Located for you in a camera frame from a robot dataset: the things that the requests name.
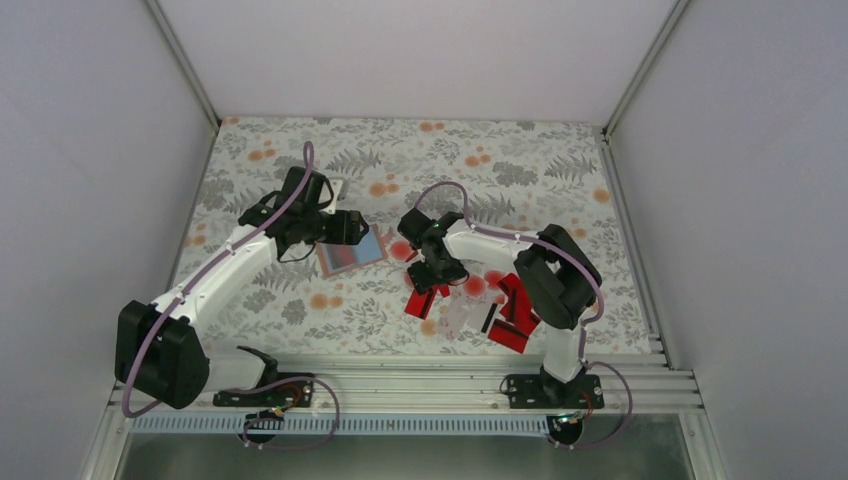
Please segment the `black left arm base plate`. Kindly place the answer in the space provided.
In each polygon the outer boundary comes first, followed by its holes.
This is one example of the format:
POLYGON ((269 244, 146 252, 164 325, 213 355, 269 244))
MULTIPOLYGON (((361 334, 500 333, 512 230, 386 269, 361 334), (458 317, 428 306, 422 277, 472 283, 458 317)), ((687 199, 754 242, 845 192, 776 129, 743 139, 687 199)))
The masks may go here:
POLYGON ((315 375, 306 372, 275 372, 261 379, 258 388, 285 380, 285 384, 258 393, 221 391, 213 396, 215 407, 306 408, 311 406, 315 375))

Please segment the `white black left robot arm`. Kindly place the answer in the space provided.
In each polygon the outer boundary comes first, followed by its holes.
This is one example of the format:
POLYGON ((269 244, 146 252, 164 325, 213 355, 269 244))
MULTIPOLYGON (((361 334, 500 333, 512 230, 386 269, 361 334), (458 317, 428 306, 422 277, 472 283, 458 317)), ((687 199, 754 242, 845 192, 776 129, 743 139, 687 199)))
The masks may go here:
POLYGON ((239 390, 255 405, 278 391, 275 360, 250 347, 207 351, 202 329, 262 270, 301 243, 357 245, 370 227, 355 210, 304 210, 278 215, 256 205, 244 212, 224 244, 186 280, 145 304, 131 301, 118 315, 115 377, 156 404, 175 409, 203 393, 239 390))

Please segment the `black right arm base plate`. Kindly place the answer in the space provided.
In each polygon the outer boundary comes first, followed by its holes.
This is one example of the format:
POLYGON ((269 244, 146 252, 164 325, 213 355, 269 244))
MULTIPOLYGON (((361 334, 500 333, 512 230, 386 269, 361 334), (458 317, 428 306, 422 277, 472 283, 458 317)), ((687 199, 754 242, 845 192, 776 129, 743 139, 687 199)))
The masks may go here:
POLYGON ((499 386, 512 409, 602 409, 603 389, 597 375, 579 373, 563 383, 541 373, 507 375, 499 386))

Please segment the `tan leather card holder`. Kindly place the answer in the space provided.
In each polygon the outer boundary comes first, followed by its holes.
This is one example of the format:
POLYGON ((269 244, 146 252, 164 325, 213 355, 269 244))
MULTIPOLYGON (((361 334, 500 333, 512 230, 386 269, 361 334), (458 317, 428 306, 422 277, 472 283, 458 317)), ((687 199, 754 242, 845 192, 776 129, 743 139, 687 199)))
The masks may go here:
POLYGON ((349 273, 388 257, 376 224, 370 226, 369 232, 357 245, 319 243, 317 253, 324 278, 349 273))

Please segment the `red VIP chip card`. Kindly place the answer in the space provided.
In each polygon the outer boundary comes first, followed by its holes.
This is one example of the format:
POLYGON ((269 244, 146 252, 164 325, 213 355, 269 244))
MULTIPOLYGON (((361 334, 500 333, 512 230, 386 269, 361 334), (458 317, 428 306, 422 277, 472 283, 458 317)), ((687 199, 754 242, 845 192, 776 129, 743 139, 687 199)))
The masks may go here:
POLYGON ((351 245, 322 244, 321 255, 328 275, 335 275, 356 264, 355 250, 351 245))

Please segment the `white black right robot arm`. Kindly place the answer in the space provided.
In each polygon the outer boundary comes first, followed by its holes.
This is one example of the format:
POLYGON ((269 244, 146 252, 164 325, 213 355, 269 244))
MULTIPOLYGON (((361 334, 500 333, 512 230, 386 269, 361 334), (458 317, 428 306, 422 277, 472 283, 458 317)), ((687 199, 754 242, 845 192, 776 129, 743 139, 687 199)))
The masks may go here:
POLYGON ((457 212, 432 219, 417 209, 402 217, 398 231, 421 256, 407 270, 420 295, 468 276, 466 262, 515 277, 505 317, 513 329, 538 319, 545 325, 546 350, 540 368, 544 399, 565 407, 580 393, 587 369, 584 312, 603 305, 602 279, 572 237, 550 224, 536 233, 475 223, 457 212))

